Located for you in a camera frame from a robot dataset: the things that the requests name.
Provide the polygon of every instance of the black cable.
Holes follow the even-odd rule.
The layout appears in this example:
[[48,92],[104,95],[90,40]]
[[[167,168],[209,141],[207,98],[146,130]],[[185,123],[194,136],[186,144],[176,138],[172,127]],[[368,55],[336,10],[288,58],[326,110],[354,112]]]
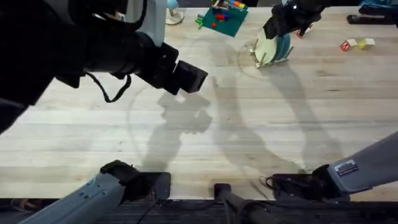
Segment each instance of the black cable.
[[120,99],[120,97],[123,96],[124,92],[131,86],[131,76],[127,75],[126,84],[124,84],[124,86],[118,91],[116,96],[112,100],[110,100],[108,94],[106,93],[106,91],[105,91],[104,87],[102,86],[102,84],[100,83],[100,81],[93,74],[91,74],[89,72],[86,72],[86,75],[91,77],[93,79],[93,81],[99,86],[99,88],[102,91],[102,94],[104,95],[105,102],[107,102],[107,103],[114,103],[114,102],[118,101]]
[[260,177],[260,178],[259,178],[259,181],[260,181],[260,183],[261,183],[263,186],[265,186],[265,187],[267,187],[267,188],[269,188],[269,189],[271,189],[271,190],[275,190],[275,187],[274,187],[274,186],[271,186],[271,184],[268,183],[269,180],[284,181],[284,182],[288,182],[288,183],[290,183],[290,184],[297,185],[297,186],[303,187],[303,188],[309,187],[308,184],[303,184],[303,183],[300,183],[300,182],[298,182],[298,181],[296,181],[296,180],[286,179],[286,178],[283,178],[283,177]]
[[149,213],[156,205],[157,205],[156,202],[155,202],[153,205],[151,205],[151,206],[144,212],[144,214],[141,215],[141,217],[138,219],[138,221],[137,221],[136,224],[140,224],[140,223],[143,221],[143,219],[148,215],[148,213]]
[[152,209],[154,209],[156,207],[156,205],[158,205],[157,204],[157,194],[156,194],[155,189],[152,189],[151,193],[155,196],[155,199],[154,199],[155,202],[141,215],[141,217],[138,219],[136,224],[140,224],[144,220],[144,218],[149,214],[149,212]]

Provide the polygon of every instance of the light wood surface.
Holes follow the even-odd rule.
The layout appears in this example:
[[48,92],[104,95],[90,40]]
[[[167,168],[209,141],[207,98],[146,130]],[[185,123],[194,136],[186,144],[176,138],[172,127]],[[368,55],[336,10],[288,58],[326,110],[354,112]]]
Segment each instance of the light wood surface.
[[[250,9],[235,38],[198,30],[205,9],[187,9],[166,42],[209,73],[202,90],[174,98],[134,77],[109,105],[88,77],[78,90],[54,81],[0,137],[0,197],[63,197],[119,159],[171,172],[172,198],[212,198],[217,182],[272,198],[260,176],[310,172],[398,130],[398,30],[347,24],[357,10],[326,10],[304,39],[292,35],[288,63],[256,70],[248,50],[270,8]],[[376,46],[340,50],[360,37]],[[123,85],[98,76],[110,93]],[[398,184],[353,199],[398,200]]]

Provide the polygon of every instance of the red block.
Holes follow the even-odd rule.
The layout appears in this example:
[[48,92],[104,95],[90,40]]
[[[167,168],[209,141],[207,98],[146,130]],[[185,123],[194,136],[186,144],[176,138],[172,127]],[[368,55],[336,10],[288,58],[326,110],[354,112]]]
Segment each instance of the red block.
[[217,14],[217,15],[216,15],[216,19],[218,19],[218,20],[225,20],[225,16],[222,15],[222,14]]
[[349,44],[349,42],[346,40],[340,45],[340,48],[343,51],[347,51],[347,50],[349,50],[351,48],[351,44]]

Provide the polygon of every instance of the wood grain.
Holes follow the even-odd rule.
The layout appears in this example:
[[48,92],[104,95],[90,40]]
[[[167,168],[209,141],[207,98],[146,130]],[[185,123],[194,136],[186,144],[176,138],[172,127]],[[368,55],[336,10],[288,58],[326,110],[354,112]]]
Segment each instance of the wood grain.
[[[357,10],[326,10],[304,39],[292,36],[288,63],[256,70],[248,49],[270,8],[250,9],[234,39],[198,30],[195,17],[205,9],[187,9],[166,42],[209,73],[202,90],[174,98],[133,77],[109,105],[89,78],[78,90],[53,81],[0,137],[0,197],[63,197],[119,159],[171,172],[172,198],[212,198],[217,182],[244,198],[272,198],[260,176],[310,172],[398,129],[398,31],[348,25]],[[360,37],[376,46],[340,50]],[[110,93],[123,85],[98,76]],[[353,198],[398,200],[398,184]]]

